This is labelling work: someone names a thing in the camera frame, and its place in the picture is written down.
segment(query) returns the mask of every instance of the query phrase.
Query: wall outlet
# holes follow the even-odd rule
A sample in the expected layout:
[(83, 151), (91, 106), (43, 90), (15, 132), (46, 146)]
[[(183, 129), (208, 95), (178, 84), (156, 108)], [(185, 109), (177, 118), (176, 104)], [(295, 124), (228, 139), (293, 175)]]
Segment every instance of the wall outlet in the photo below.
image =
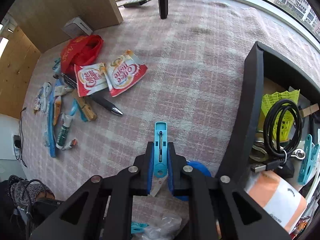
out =
[(21, 138), (19, 135), (13, 135), (13, 155), (19, 155), (21, 150)]

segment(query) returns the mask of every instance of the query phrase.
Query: coffee mate packet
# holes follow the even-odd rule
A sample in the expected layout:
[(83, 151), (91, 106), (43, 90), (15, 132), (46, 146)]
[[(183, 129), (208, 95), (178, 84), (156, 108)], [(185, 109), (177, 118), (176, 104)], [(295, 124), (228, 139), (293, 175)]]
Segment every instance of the coffee mate packet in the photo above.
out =
[(108, 84), (104, 72), (104, 63), (88, 66), (75, 65), (78, 95), (80, 97), (85, 97), (107, 88)]
[(137, 83), (148, 67), (131, 51), (127, 50), (110, 64), (104, 72), (112, 97), (120, 95)]

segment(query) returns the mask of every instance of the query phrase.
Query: carpet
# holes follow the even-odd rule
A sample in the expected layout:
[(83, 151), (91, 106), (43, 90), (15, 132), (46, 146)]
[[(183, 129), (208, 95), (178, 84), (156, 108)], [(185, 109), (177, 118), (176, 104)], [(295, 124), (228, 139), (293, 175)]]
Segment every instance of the carpet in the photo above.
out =
[[(123, 117), (93, 102), (97, 120), (82, 122), (77, 113), (67, 141), (76, 138), (78, 145), (51, 158), (42, 139), (42, 114), (33, 115), (32, 108), (42, 84), (54, 83), (54, 60), (66, 42), (42, 54), (31, 77), (22, 121), (24, 160), (32, 176), (57, 199), (67, 199), (92, 175), (112, 176), (132, 165), (153, 141), (156, 121), (168, 123), (168, 140), (177, 154), (202, 162), (215, 175), (235, 122), (244, 59), (257, 40), (292, 60), (320, 85), (319, 53), (254, 8), (169, 0), (168, 18), (160, 20), (158, 2), (152, 0), (120, 11), (123, 23), (94, 33), (104, 39), (97, 62), (112, 61), (131, 49), (148, 66), (143, 79), (125, 93), (116, 98), (105, 93)], [(63, 112), (70, 110), (71, 102), (71, 95), (63, 97)], [(180, 215), (183, 222), (188, 219), (188, 203), (172, 197), (166, 185), (156, 197), (134, 197), (135, 221), (148, 223), (165, 212)]]

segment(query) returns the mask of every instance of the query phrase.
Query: cardboard box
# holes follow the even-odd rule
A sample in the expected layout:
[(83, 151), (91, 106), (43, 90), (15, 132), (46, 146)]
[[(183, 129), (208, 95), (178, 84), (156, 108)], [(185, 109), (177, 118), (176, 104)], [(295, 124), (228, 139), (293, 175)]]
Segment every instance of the cardboard box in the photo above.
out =
[(92, 33), (92, 29), (80, 17), (75, 17), (68, 21), (62, 30), (71, 38), (91, 35)]

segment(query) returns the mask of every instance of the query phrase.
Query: key ring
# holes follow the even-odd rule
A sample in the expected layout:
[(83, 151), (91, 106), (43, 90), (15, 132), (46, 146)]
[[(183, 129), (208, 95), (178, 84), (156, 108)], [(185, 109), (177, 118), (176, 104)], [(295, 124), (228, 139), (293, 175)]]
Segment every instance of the key ring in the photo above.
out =
[(287, 154), (287, 152), (286, 152), (284, 149), (281, 149), (281, 150), (283, 150), (283, 151), (284, 151), (284, 154), (285, 154), (284, 163), (282, 163), (282, 165), (285, 165), (286, 162), (287, 162), (288, 154)]

